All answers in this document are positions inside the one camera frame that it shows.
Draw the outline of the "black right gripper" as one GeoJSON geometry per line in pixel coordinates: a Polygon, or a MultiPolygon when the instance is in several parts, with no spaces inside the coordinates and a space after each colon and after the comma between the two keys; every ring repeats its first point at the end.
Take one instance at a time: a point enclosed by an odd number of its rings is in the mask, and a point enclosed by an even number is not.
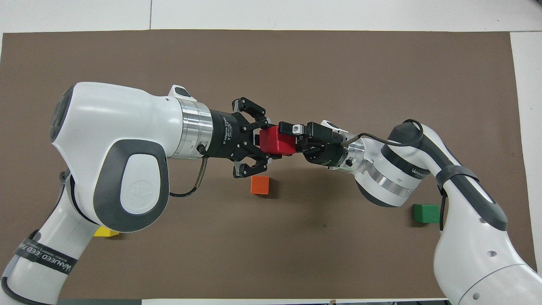
{"type": "Polygon", "coordinates": [[[279,122],[279,133],[308,138],[296,139],[296,152],[302,153],[312,164],[327,167],[341,167],[346,162],[348,147],[360,141],[360,138],[352,138],[341,143],[327,143],[323,140],[333,140],[333,130],[314,122],[306,125],[279,122]]]}

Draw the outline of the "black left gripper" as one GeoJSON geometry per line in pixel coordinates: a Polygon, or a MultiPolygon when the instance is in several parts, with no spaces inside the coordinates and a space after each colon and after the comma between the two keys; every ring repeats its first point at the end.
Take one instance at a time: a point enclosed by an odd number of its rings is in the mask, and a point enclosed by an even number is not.
{"type": "Polygon", "coordinates": [[[267,129],[271,127],[270,120],[265,116],[265,109],[252,102],[248,98],[238,98],[232,101],[234,113],[224,113],[211,110],[213,132],[210,141],[211,158],[228,158],[233,160],[234,178],[244,178],[265,172],[271,160],[281,159],[281,155],[267,154],[258,146],[242,146],[246,141],[252,141],[255,129],[267,129]],[[246,112],[255,119],[249,123],[241,114],[246,112]],[[256,161],[253,166],[244,164],[244,158],[252,158],[256,161]]]}

